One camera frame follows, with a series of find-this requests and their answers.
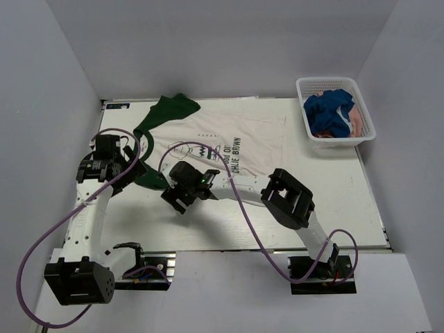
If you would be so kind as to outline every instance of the wall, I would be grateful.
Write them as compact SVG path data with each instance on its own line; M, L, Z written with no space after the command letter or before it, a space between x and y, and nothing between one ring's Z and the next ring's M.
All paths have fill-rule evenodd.
M444 2L400 0L357 81L376 127L361 145L388 236L444 332Z
M2 332L27 332L15 276L29 246L74 203L79 160L97 129L100 103L43 0L0 6L0 262ZM61 237L44 242L25 268L33 309L44 263Z
M47 0L101 99L296 95L356 77L396 0Z

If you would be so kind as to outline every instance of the white laundry basket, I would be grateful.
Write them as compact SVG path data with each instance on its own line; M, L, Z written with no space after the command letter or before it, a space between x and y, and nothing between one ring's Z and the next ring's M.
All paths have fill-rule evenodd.
M298 97L302 116L304 117L305 128L307 130L310 142L313 148L334 148L334 147L353 147L361 142L373 140L376 137L375 127L372 119L368 114L366 104L362 99L361 92L355 82L351 78L325 77L325 78L299 78L296 81L298 89ZM304 103L311 96L325 90L344 89L353 96L356 108L362 118L361 137L334 137L320 138L311 134L308 124L307 115L305 114Z

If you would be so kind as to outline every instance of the purple cable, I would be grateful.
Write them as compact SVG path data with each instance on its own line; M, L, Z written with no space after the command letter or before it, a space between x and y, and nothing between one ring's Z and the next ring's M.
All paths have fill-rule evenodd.
M42 243L51 233L53 233L57 228L59 228L63 223L65 223L66 221L68 221L71 217L73 217L74 215L76 215L77 213L79 213L79 211L81 211L83 208L86 207L85 203L90 202L93 198L95 198L96 196L98 196L104 189L106 189L107 187L113 185L116 181L118 181L120 178L122 178L124 175L126 175L137 163L139 156L140 156L140 143L139 140L136 138L136 136L134 136L132 133L128 132L127 130L121 130L120 128L106 128L105 130L100 130L97 132L97 134L94 136L94 138L99 135L102 134L104 132L110 132L110 131L117 131L117 132L122 132L125 133L127 135L129 135L130 137L132 137L136 144L137 144L137 154L135 156L135 159L131 162L130 166L122 173L120 173L119 175L117 175L115 178L111 179L109 182L105 183L100 189L98 189L97 191L95 191L93 194L91 194L91 196L89 196L84 203L81 203L79 206L77 206L76 208L74 208L68 215L66 215L63 219L61 219L60 221L58 221L51 229L49 229L48 231L46 231L28 250L28 252L26 252L25 256L23 257L22 262L20 263L19 266L19 270L17 272L17 279L15 280L15 289L17 291L17 298L19 299L19 304L22 307L23 311L25 312L25 314L31 318L33 321L35 321L37 324L46 327L46 328L51 328L51 329L58 329L58 328L65 328L68 327L72 324L74 324L76 321L78 321L85 313L86 311L88 311L91 307L91 305L88 305L81 313L79 313L79 315L77 317L75 317L73 320L64 323L64 324L50 324L47 323L45 321L43 321L42 319L38 318L29 308L28 305L26 305L25 300L23 298L23 292L22 292L22 275L23 275L23 270L24 267L26 265L26 262L28 261L29 257L31 256L31 254L34 252L35 248L37 248L40 243Z
M333 231L330 233L330 235L328 236L328 239L325 240L325 243L324 243L324 245L322 246L321 251L319 251L318 257L316 257L316 259L314 260L312 266L310 267L310 269L307 271L307 273L306 273L304 276L302 276L300 279L296 280L296 279L292 279L292 278L289 277L287 274L285 274L284 271L283 271L283 270L282 270L282 269L281 269L281 268L280 268L280 267L279 267L279 266L273 261L273 259L272 259L271 256L269 255L269 253L266 251L266 249L265 249L264 245L262 244L261 240L260 240L259 237L257 236L256 230L254 229L254 227L253 227L253 225L252 225L252 223L251 223L251 221L250 221L250 218L248 217L248 214L247 214L247 212L246 212L246 210L245 210L244 203L242 203L241 196L239 195L239 192L238 192L237 189L236 189L236 185L234 184L234 181L233 181L233 179L231 178L232 176L231 176L230 168L228 167L228 164L225 163L225 161L223 160L223 157L221 156L221 154L219 154L218 151L214 150L212 147L210 147L210 146L208 146L208 145L206 145L206 144L202 144L202 143L200 143L200 142L195 142L195 141L181 142L181 143L179 143L179 144L175 144L174 146L172 146L171 148L169 148L169 149L164 153L164 155L160 158L159 168L158 168L159 172L160 172L160 168L161 168L162 163L163 163L165 157L167 156L167 154L168 154L170 151L172 151L173 149L175 149L175 148L177 148L177 147L179 147L179 146L183 146L184 144L197 144L197 145L199 145L199 146L205 147L205 148L208 149L209 151L212 151L212 152L213 152L217 157L219 157L219 159L222 161L222 163L223 163L223 165L224 165L224 167L225 167L225 170L227 171L228 177L229 177L229 179L230 179L230 183L231 183L231 186L232 186L232 188L233 188L234 196L236 196L236 199L237 199L237 202L239 203L239 206L240 206L240 208L241 208L242 214L243 214L243 216L244 216L244 218L245 218L246 223L248 224L248 227L249 227L250 230L251 230L251 233L253 234L253 237L255 238L255 240L256 240L256 242L257 242L257 245L258 245L259 248L261 249L262 253L265 255L265 258L267 258L268 262L270 262L271 266L273 266L273 268L274 268L274 269L275 269L275 270L276 270L276 271L277 271L277 272L278 272L278 273L279 273L279 274L280 274L285 280L289 281L290 283L294 283L294 284L300 284L300 283L305 282L305 281L307 280L307 278L310 276L310 274L313 272L313 270L315 269L316 265L318 264L319 259L321 258L321 256L322 256L322 254L323 254L325 248L326 248L327 245L328 245L328 241L329 241L329 240L332 238L332 236L333 236L334 234L336 234L337 232L343 232L343 233L345 233L345 234L348 235L349 238L352 240L352 242L353 242L353 246L355 247L355 263L353 264L352 270L348 273L348 275L347 275L343 280L338 281L338 282L335 282L334 285L344 283L345 281L347 281L347 280L353 275L353 273L355 272L355 269L356 269L356 267L357 267L357 265L358 265L358 245L356 244L356 241L355 241L355 239L353 238L353 236L352 236L348 231L343 230L343 229L335 229L335 230L333 230Z
M164 272L162 272L160 269L158 269L156 266L143 266L141 268L135 269L132 272L126 273L124 275L122 275L123 278L130 278L131 275L134 275L140 271L145 271L146 269L154 269L155 271L157 271L166 281L166 283L170 286L171 282L168 280L167 276L164 274Z

